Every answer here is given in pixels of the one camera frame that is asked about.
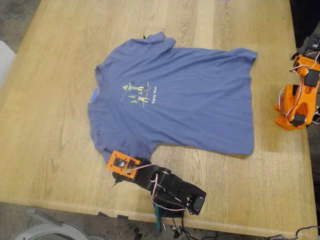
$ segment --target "floor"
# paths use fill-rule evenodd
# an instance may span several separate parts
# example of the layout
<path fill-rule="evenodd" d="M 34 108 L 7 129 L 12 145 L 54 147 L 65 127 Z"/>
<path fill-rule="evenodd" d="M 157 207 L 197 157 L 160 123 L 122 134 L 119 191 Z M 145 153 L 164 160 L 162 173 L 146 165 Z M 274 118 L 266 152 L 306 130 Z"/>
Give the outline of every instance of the floor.
<path fill-rule="evenodd" d="M 39 3 L 40 0 L 0 1 L 0 41 L 4 41 L 15 53 L 17 53 L 19 49 Z M 316 32 L 320 33 L 320 24 L 318 25 Z M 320 181 L 320 162 L 317 161 L 320 159 L 320 126 L 313 124 L 307 131 L 312 171 L 314 172 L 313 177 L 315 180 Z M 38 222 L 25 214 L 25 209 L 25 206 L 0 202 L 0 240 L 13 240 L 21 231 L 26 230 Z M 169 225 L 166 226 L 167 233 L 163 231 L 161 234 L 156 234 L 156 225 L 154 223 L 51 209 L 42 209 L 42 211 L 55 217 L 59 221 L 71 223 L 81 228 L 87 235 L 100 236 L 106 240 L 132 240 L 134 239 L 135 228 L 138 228 L 140 233 L 143 234 L 142 239 L 164 240 L 173 239 L 174 236 Z M 215 236 L 216 234 L 214 231 L 195 228 L 186 228 L 186 230 L 196 239 Z M 187 238 L 181 236 L 179 239 L 186 240 Z M 227 239 L 262 240 L 264 238 L 240 234 L 229 234 L 219 237 L 219 240 Z"/>

